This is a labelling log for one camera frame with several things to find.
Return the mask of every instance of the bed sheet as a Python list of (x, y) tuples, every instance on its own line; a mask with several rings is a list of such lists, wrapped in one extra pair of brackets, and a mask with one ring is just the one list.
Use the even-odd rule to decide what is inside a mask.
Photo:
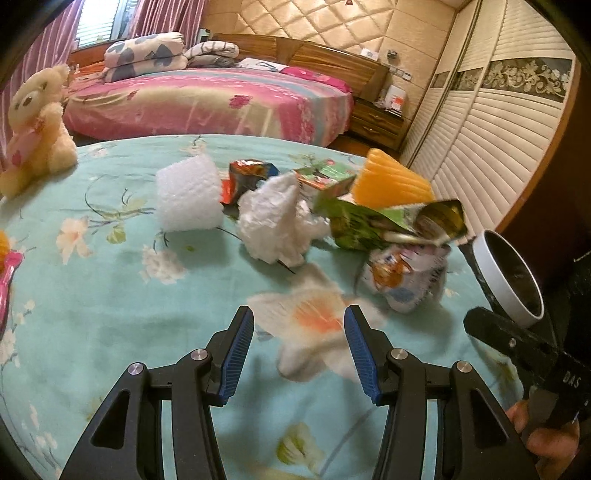
[[(364, 161), (270, 138), (146, 137), (80, 147), (74, 172), (3, 200), (0, 226), (25, 259), (0, 342), (0, 415), (43, 480), (59, 477), (129, 364), (177, 362), (242, 304), (254, 311), (255, 336), (236, 395), (212, 409), (232, 480), (371, 478), (387, 408), (372, 405), (356, 376), (342, 330), (348, 304), (424, 362), (469, 361), (504, 407), (521, 398), (510, 362), (463, 329), (465, 313), (487, 302), (455, 247), (441, 304), (402, 315), (356, 281), (365, 255), (330, 240), (314, 242), (307, 264), (290, 270), (252, 259), (227, 218), (220, 229), (164, 235), (155, 173), (203, 151), (223, 170), (240, 158), (281, 171)], [(174, 478), (169, 407), (164, 420), (165, 472)], [(430, 403), (425, 478), (436, 424)]]
[(353, 97), (335, 87), (248, 69), (153, 73), (72, 92), (64, 123), (98, 140), (235, 134), (327, 146), (349, 127)]

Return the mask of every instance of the pink curtain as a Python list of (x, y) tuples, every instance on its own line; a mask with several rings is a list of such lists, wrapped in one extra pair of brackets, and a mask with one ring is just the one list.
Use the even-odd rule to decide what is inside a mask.
[(0, 160), (2, 161), (2, 169), (5, 167), (6, 144), (12, 137), (12, 130), (7, 120), (10, 100), (33, 73), (67, 61), (72, 50), (72, 42), (76, 35), (83, 3), (84, 0), (74, 0), (53, 22), (46, 26), (43, 33), (37, 37), (22, 58), (0, 95), (0, 146), (2, 147)]
[(140, 0), (129, 29), (129, 37), (152, 33), (181, 32), (192, 47), (207, 0)]

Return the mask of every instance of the window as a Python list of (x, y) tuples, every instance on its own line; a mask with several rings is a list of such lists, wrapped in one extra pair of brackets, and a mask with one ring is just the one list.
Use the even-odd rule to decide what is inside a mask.
[(76, 30), (78, 48), (126, 38), (138, 0), (85, 0)]

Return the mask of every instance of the yellow plush toy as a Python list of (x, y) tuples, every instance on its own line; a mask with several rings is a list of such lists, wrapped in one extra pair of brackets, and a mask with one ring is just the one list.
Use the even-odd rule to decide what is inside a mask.
[(13, 136), (7, 145), (8, 169), (0, 174), (0, 193), (19, 195), (36, 178), (73, 167), (76, 144), (61, 120), (62, 86), (69, 68), (43, 69), (21, 85), (12, 98), (8, 123)]

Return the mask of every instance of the nightstand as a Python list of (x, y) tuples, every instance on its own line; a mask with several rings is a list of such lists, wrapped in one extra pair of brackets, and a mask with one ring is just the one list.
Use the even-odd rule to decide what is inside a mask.
[(367, 100), (356, 99), (349, 130), (388, 152), (397, 144), (404, 121), (402, 115), (387, 112)]

